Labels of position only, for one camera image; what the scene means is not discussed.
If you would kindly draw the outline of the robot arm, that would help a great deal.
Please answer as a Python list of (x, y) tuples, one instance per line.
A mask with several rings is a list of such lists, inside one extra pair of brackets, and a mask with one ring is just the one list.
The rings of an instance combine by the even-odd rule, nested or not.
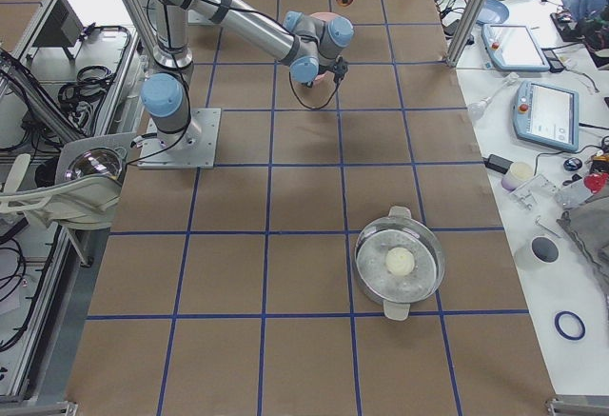
[(308, 86), (329, 71), (338, 88), (348, 72), (343, 51), (352, 41), (354, 27), (347, 18), (336, 15), (325, 21), (291, 10), (278, 22), (243, 0), (156, 0), (153, 58), (161, 69), (181, 73), (192, 65), (187, 34), (191, 11), (288, 67), (293, 82)]

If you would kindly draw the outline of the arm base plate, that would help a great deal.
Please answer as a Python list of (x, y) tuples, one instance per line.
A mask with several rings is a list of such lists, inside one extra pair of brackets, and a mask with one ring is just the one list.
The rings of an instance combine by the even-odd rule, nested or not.
[(142, 169), (213, 168), (222, 110), (192, 109), (185, 136), (172, 148), (180, 133), (160, 133), (144, 139), (135, 164)]

